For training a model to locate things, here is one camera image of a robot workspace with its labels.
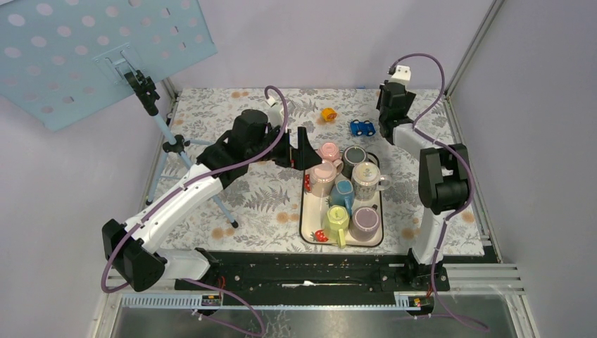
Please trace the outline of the green octagonal mug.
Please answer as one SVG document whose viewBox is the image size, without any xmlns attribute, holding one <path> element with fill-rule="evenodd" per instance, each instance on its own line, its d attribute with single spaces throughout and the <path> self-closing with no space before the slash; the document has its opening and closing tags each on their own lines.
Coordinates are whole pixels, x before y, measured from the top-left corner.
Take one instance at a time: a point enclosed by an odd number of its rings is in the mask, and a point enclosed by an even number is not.
<svg viewBox="0 0 597 338">
<path fill-rule="evenodd" d="M 324 217 L 324 235 L 328 240 L 335 242 L 340 249 L 346 247 L 349 222 L 348 211 L 343 206 L 332 206 Z"/>
</svg>

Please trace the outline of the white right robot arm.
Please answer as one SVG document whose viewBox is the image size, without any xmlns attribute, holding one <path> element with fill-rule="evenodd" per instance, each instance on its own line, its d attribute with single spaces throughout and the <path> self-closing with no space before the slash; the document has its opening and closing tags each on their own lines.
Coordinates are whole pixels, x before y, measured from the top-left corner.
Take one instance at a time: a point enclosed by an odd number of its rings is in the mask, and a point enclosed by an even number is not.
<svg viewBox="0 0 597 338">
<path fill-rule="evenodd" d="M 448 219 L 470 202 L 472 183 L 467 147 L 432 139 L 408 117 L 415 97 L 404 84 L 386 80 L 380 85 L 377 110 L 383 138 L 419 161 L 418 196 L 424 213 L 420 236 L 410 250 L 415 264 L 404 270 L 403 279 L 411 289 L 421 290 L 432 280 L 427 265 L 443 259 Z"/>
</svg>

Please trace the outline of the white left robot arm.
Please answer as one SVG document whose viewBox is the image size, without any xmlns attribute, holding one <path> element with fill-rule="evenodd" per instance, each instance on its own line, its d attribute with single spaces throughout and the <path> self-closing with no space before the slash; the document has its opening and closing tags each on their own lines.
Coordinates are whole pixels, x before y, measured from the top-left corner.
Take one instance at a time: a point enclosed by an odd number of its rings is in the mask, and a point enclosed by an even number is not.
<svg viewBox="0 0 597 338">
<path fill-rule="evenodd" d="M 203 254 L 196 249 L 162 249 L 161 244 L 203 202 L 245 175 L 251 163 L 272 161 L 299 171 L 321 164 L 305 127 L 298 128 L 297 140 L 293 147 L 286 127 L 270 123 L 264 112 L 242 111 L 232 128 L 207 146 L 157 201 L 123 223 L 111 219 L 102 227 L 107 267 L 114 268 L 136 292 L 160 280 L 191 279 L 201 289 L 214 287 L 219 272 Z"/>
</svg>

